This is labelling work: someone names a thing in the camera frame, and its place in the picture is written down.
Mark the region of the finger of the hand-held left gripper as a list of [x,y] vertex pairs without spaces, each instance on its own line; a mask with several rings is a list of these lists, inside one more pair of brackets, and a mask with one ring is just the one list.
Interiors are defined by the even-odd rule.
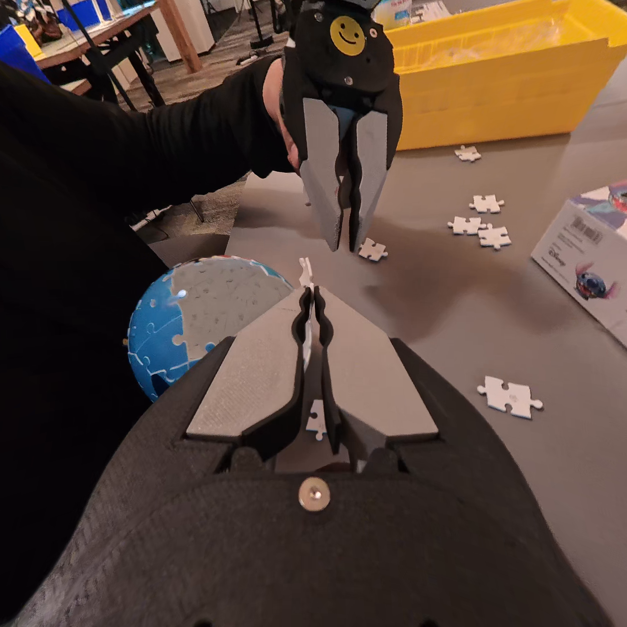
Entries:
[[354,119],[346,134],[349,184],[349,248],[365,240],[388,175],[386,114],[371,111]]
[[339,119],[322,100],[303,99],[307,158],[300,174],[320,233],[331,251],[337,251],[341,238],[342,210],[338,200]]

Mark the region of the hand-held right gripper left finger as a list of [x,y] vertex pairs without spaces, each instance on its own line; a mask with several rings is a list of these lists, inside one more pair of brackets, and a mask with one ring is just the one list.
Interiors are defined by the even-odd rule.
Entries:
[[294,441],[302,420],[311,303],[311,288],[302,287],[237,334],[193,415],[188,437],[252,448],[264,461]]

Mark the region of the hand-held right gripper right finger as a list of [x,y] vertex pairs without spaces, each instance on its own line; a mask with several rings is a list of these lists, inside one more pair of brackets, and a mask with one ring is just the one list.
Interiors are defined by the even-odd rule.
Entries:
[[435,424],[393,342],[322,286],[314,290],[321,345],[321,392],[331,450],[371,454],[432,440]]

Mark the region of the blue puzzle ball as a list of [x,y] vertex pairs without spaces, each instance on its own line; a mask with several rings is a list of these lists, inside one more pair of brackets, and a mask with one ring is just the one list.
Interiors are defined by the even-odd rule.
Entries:
[[222,340],[295,288],[256,260],[212,256],[176,265],[150,284],[132,312],[129,363],[155,402]]

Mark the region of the person's left forearm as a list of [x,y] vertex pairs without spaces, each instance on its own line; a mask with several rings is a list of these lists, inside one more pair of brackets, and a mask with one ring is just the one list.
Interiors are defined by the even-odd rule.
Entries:
[[196,98],[127,112],[1,63],[1,229],[182,204],[248,172],[290,172],[264,58]]

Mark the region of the colourful cartoon puzzle box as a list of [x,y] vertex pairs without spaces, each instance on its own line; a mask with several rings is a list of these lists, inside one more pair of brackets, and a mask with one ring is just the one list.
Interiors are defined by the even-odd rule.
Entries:
[[568,199],[531,257],[626,347],[625,180]]

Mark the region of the person's left hand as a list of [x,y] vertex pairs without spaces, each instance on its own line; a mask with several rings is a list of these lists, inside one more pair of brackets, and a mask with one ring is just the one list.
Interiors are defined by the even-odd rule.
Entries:
[[283,142],[286,147],[287,160],[290,163],[293,170],[300,176],[300,155],[298,148],[294,142],[294,139],[288,132],[285,122],[283,120],[283,114],[281,113],[281,90],[283,87],[283,61],[278,58],[275,59],[268,68],[265,80],[263,83],[263,103],[265,105],[267,113],[274,121],[277,129],[279,130]]

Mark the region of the printed marker sheet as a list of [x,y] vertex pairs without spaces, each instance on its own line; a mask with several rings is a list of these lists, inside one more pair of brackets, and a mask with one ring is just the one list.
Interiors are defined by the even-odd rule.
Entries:
[[412,1],[411,24],[440,20],[451,16],[443,1]]

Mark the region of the clear plastic bag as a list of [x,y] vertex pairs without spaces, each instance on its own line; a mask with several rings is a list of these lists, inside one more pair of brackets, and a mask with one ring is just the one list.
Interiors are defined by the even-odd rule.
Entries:
[[529,20],[394,49],[397,72],[419,72],[543,50],[560,43],[564,18]]

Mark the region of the yellow plastic bin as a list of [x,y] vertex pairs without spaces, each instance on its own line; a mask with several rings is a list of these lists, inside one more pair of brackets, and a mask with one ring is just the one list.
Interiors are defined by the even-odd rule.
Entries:
[[626,56],[626,12],[609,1],[512,1],[399,27],[393,48],[543,18],[558,45],[400,76],[399,151],[572,132]]

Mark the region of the wooden desk black legs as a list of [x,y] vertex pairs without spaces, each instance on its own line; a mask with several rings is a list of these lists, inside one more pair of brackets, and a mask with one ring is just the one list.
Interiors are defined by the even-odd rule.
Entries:
[[140,54],[142,45],[158,33],[153,21],[153,12],[158,7],[158,1],[148,1],[125,9],[116,18],[90,28],[86,28],[78,20],[75,10],[70,9],[69,15],[79,26],[79,32],[67,31],[61,39],[43,44],[35,62],[48,74],[53,73],[53,68],[70,68],[80,63],[85,75],[83,80],[89,83],[92,91],[99,91],[104,101],[115,105],[119,105],[121,97],[130,110],[135,111],[135,105],[114,72],[114,68],[128,61],[147,94],[149,104],[163,106],[165,101]]

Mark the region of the blue plastic bin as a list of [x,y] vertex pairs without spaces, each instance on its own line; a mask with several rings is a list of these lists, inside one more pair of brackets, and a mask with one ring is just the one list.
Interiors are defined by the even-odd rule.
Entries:
[[[119,1],[68,1],[85,29],[101,26],[122,14]],[[77,33],[80,28],[61,1],[51,1],[60,23]]]
[[10,24],[1,30],[1,61],[50,84],[31,53],[27,51],[26,44],[17,30]]

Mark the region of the small yellow bin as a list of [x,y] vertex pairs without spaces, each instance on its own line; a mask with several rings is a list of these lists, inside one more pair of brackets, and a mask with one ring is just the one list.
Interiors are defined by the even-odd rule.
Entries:
[[13,26],[13,28],[23,40],[27,51],[33,58],[36,58],[42,54],[41,47],[37,43],[35,37],[32,35],[26,24],[18,24]]

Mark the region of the wooden post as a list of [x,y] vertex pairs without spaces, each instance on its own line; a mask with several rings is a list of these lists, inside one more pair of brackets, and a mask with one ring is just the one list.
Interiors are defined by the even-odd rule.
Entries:
[[202,63],[185,27],[183,17],[176,2],[159,1],[158,4],[187,73],[193,74],[199,72],[202,69]]

